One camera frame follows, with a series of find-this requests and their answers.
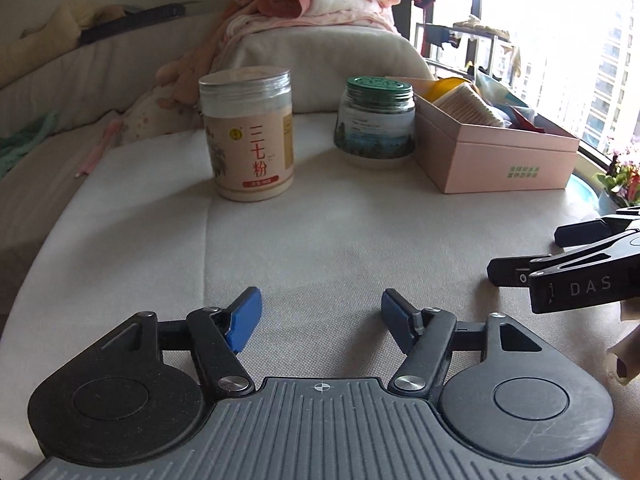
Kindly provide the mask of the pink flower pot plant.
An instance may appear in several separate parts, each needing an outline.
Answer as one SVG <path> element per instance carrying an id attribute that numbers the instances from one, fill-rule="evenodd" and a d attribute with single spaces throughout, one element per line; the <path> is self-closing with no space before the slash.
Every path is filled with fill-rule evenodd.
<path id="1" fill-rule="evenodd" d="M 596 174 L 605 195 L 619 207 L 639 205 L 639 144 L 615 153 L 605 172 Z"/>

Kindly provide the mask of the pink cardboard box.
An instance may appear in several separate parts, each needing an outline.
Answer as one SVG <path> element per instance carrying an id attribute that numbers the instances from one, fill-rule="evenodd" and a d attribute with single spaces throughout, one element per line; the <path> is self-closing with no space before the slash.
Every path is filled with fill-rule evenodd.
<path id="1" fill-rule="evenodd" d="M 404 78 L 416 101 L 414 158 L 445 194 L 558 190 L 577 159 L 576 136 L 537 116 L 535 131 L 458 122 L 420 93 L 426 79 Z"/>

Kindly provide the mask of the red paper packet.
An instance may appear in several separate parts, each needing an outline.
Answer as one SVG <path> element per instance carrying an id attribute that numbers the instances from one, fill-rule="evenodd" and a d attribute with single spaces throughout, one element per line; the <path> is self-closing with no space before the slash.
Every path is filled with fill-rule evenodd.
<path id="1" fill-rule="evenodd" d="M 517 107 L 508 106 L 506 108 L 506 114 L 511 119 L 511 124 L 514 129 L 531 131 L 536 133 L 545 133 L 544 128 L 537 127 L 531 122 Z"/>

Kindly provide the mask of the cotton swab pack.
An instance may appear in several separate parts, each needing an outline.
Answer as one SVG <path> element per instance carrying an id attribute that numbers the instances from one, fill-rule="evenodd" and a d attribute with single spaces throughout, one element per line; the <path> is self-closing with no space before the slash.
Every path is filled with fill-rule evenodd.
<path id="1" fill-rule="evenodd" d="M 487 127 L 504 126 L 504 121 L 470 84 L 458 84 L 433 102 L 442 112 L 460 124 Z"/>

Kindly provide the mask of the yellow round container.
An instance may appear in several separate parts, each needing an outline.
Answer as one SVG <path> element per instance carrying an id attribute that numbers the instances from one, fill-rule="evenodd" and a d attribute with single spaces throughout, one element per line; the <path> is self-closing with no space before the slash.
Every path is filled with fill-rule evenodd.
<path id="1" fill-rule="evenodd" d="M 421 80 L 413 88 L 414 92 L 427 102 L 434 103 L 446 93 L 465 84 L 466 79 L 460 77 L 448 77 L 434 80 Z"/>

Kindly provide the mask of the green lidded glass jar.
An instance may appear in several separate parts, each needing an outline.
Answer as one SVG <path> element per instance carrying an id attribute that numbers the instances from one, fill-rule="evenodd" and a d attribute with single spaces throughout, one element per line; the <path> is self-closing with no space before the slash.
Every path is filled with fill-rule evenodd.
<path id="1" fill-rule="evenodd" d="M 414 152 L 416 103 L 408 82 L 378 76 L 347 79 L 333 142 L 352 164 L 400 167 Z"/>

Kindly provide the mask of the metal shoe rack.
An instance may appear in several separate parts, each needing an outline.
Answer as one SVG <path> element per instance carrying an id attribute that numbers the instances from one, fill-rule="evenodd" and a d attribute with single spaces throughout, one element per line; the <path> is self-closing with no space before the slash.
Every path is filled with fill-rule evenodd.
<path id="1" fill-rule="evenodd" d="M 520 70 L 520 51 L 510 34 L 473 14 L 452 25 L 416 24 L 413 45 L 437 76 L 473 80 L 483 73 L 510 84 Z"/>

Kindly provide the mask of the beige lidded powder jar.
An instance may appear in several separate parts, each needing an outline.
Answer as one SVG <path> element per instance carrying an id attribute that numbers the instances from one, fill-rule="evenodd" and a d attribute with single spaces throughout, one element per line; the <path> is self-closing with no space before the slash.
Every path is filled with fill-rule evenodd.
<path id="1" fill-rule="evenodd" d="M 220 70 L 198 82 L 218 194 L 269 200 L 294 180 L 291 73 L 276 66 Z"/>

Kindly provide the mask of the white floral pillow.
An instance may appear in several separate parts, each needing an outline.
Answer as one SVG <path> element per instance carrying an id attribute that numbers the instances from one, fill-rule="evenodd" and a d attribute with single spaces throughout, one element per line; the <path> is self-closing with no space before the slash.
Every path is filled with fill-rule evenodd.
<path id="1" fill-rule="evenodd" d="M 171 84 L 156 86 L 140 96 L 124 114 L 111 120 L 99 143 L 76 170 L 75 177 L 91 174 L 109 148 L 202 128 L 203 118 L 198 108 L 176 101 L 173 91 Z"/>

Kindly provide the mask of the green towel blanket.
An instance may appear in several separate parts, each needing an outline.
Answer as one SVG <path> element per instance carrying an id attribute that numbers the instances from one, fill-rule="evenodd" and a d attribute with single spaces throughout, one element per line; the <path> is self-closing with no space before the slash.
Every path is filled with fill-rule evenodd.
<path id="1" fill-rule="evenodd" d="M 3 179 L 26 155 L 54 133 L 58 111 L 36 119 L 12 136 L 1 139 L 0 178 Z"/>

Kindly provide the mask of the dark flat cushion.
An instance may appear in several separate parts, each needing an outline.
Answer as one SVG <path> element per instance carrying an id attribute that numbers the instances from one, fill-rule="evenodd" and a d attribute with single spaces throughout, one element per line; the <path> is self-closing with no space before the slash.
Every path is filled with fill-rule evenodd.
<path id="1" fill-rule="evenodd" d="M 123 18 L 116 18 L 101 25 L 84 30 L 78 40 L 80 46 L 94 44 L 97 41 L 131 32 L 132 30 L 154 26 L 186 15 L 186 6 L 182 3 L 169 3 L 156 8 L 126 13 Z"/>

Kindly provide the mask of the pink floral blanket pile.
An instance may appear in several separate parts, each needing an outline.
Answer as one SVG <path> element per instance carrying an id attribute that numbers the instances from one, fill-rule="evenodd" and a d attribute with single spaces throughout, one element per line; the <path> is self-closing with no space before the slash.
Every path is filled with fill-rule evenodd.
<path id="1" fill-rule="evenodd" d="M 160 68 L 156 83 L 171 86 L 171 99 L 192 105 L 198 80 L 221 68 L 244 37 L 276 28 L 358 25 L 396 30 L 392 7 L 401 0 L 232 0 L 192 51 Z"/>

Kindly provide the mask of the cream plush pillow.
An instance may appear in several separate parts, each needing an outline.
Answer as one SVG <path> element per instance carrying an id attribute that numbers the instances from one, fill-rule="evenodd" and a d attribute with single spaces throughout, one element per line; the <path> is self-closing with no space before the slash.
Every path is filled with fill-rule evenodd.
<path id="1" fill-rule="evenodd" d="M 39 28 L 25 30 L 19 40 L 1 47 L 1 87 L 79 46 L 84 30 L 123 18 L 120 4 L 67 0 Z"/>

